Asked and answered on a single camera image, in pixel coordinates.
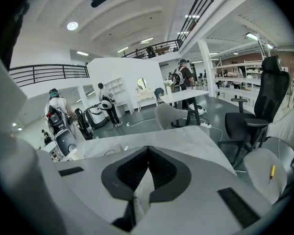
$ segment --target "power strip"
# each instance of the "power strip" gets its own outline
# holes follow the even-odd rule
[[[201,123],[200,126],[206,127],[208,129],[211,128],[211,124]]]

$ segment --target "white shirt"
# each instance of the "white shirt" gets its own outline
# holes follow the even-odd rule
[[[238,77],[243,77],[243,72],[242,72],[242,70],[240,68],[233,69],[232,72],[235,73],[235,74],[237,74]],[[233,82],[233,83],[236,84],[236,85],[241,84],[241,82]]]
[[[46,105],[45,107],[45,115],[47,115],[48,113],[48,110],[49,110],[49,106],[53,106],[56,110],[58,108],[61,108],[61,110],[64,112],[64,113],[67,113],[67,100],[65,98],[61,98],[61,97],[54,97],[52,98],[48,104]]]

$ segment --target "chair armrest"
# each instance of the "chair armrest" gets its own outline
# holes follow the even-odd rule
[[[269,122],[264,119],[256,119],[256,118],[245,118],[244,121],[246,122],[247,126],[250,127],[265,127],[269,125]]]
[[[238,102],[239,103],[239,109],[240,109],[240,113],[243,113],[243,103],[247,103],[247,100],[244,98],[231,98],[232,102]]]
[[[231,98],[232,102],[247,103],[247,99],[244,98]]]

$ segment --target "white column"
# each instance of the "white column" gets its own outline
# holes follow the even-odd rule
[[[206,40],[199,39],[197,42],[199,45],[202,60],[206,70],[209,96],[215,96],[215,73],[214,73],[214,70],[212,69],[213,65],[212,65],[212,61],[211,61],[211,57],[209,53],[209,48],[208,48]]]
[[[87,96],[86,96],[86,93],[84,91],[83,86],[78,86],[77,90],[78,90],[78,94],[79,94],[80,98],[82,99],[82,103],[83,103],[85,109],[89,108],[90,105],[89,105],[89,102],[88,102],[88,99],[87,99]]]

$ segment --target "recessed light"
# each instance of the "recessed light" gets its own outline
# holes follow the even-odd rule
[[[124,50],[126,50],[126,49],[128,49],[128,47],[125,47],[125,48],[123,48],[123,49],[120,49],[120,50],[118,51],[118,53],[120,53],[120,52],[122,52],[122,51],[124,51]]]
[[[94,93],[95,93],[95,91],[90,92],[90,93],[87,94],[87,96],[90,96],[90,95],[92,95],[92,94],[94,94]]]
[[[78,23],[77,22],[70,22],[67,25],[68,30],[75,30],[75,29],[77,29],[77,27],[78,27]]]
[[[89,56],[89,54],[84,53],[84,52],[81,52],[81,51],[78,51],[77,54],[80,54],[80,55],[82,55],[82,56]]]
[[[152,39],[153,39],[153,37],[152,38],[148,38],[146,40],[142,40],[141,43],[148,42],[149,40],[152,40]]]
[[[251,39],[253,39],[253,40],[258,41],[258,38],[255,35],[251,34],[250,32],[247,33],[246,36],[249,37],[249,38],[251,38]]]

